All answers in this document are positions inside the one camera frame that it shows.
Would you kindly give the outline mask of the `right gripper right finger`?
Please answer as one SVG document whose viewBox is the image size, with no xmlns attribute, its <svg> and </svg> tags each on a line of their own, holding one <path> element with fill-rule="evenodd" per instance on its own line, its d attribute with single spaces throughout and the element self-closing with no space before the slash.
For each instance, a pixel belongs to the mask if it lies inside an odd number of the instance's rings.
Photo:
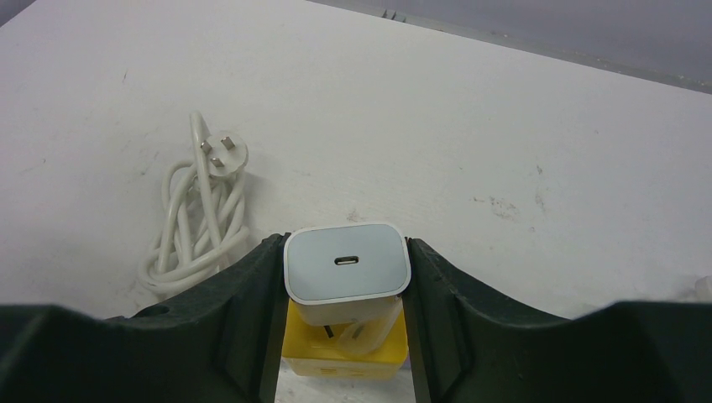
<svg viewBox="0 0 712 403">
<path fill-rule="evenodd" d="M 417 401 L 710 401 L 710 305 L 623 301 L 569 320 L 476 280 L 420 239 L 407 245 Z"/>
</svg>

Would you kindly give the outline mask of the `small white wall charger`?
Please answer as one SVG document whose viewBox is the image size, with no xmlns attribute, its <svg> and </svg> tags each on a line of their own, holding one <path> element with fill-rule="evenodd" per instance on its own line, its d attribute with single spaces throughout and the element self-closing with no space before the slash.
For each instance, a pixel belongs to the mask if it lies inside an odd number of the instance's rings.
<svg viewBox="0 0 712 403">
<path fill-rule="evenodd" d="M 337 345 L 351 356 L 385 342 L 412 275 L 406 238 L 385 222 L 296 231 L 285 242 L 283 271 L 299 318 L 343 327 Z"/>
</svg>

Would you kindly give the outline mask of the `yellow cube socket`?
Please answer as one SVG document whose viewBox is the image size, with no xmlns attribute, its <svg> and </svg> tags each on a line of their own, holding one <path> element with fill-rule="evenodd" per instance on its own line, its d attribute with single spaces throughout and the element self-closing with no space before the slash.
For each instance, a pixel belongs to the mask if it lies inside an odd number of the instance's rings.
<svg viewBox="0 0 712 403">
<path fill-rule="evenodd" d="M 281 354 L 300 376 L 389 379 L 408 357 L 402 303 L 369 320 L 314 327 L 290 301 Z"/>
</svg>

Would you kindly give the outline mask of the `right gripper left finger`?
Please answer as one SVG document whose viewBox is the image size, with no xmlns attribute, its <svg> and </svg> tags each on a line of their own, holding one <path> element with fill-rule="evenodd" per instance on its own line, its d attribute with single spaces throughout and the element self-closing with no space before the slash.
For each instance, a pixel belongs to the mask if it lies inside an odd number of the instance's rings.
<svg viewBox="0 0 712 403">
<path fill-rule="evenodd" d="M 286 238 L 132 317 L 1 308 L 4 402 L 272 402 L 288 298 Z"/>
</svg>

